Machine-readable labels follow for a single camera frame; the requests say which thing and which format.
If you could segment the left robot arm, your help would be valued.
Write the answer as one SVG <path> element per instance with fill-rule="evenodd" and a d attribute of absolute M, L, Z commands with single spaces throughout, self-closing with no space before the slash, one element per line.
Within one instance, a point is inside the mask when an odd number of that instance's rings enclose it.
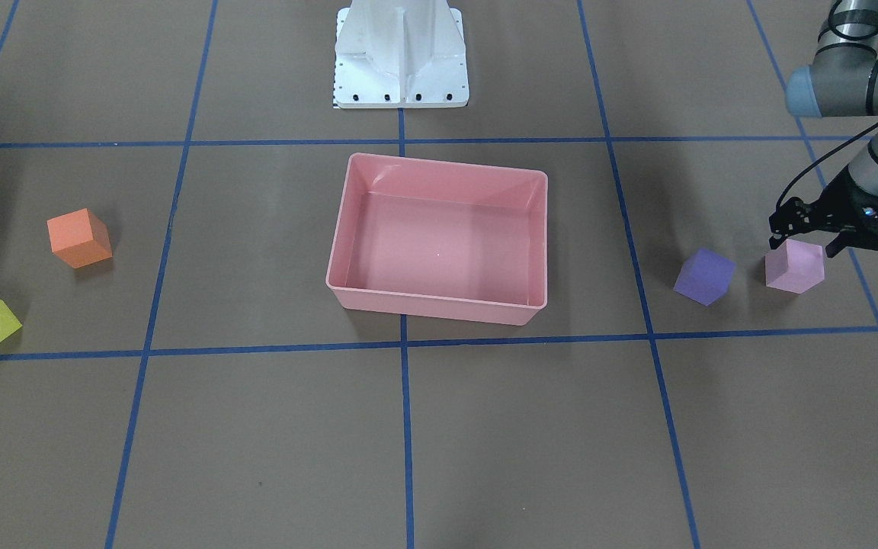
<path fill-rule="evenodd" d="M 814 59 L 785 84 L 785 107 L 798 117 L 871 116 L 850 138 L 863 149 L 815 201 L 791 197 L 789 183 L 769 218 L 771 249 L 798 234 L 832 233 L 825 254 L 846 248 L 878 252 L 878 1 L 835 1 L 816 39 Z"/>

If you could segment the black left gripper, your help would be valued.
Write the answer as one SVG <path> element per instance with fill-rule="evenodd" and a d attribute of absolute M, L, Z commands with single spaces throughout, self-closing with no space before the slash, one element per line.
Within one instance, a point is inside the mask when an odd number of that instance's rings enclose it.
<path fill-rule="evenodd" d="M 828 259 L 847 248 L 878 252 L 878 195 L 853 181 L 833 181 L 811 204 L 792 197 L 777 206 L 767 221 L 771 251 L 792 236 L 827 232 L 836 234 L 825 247 Z"/>

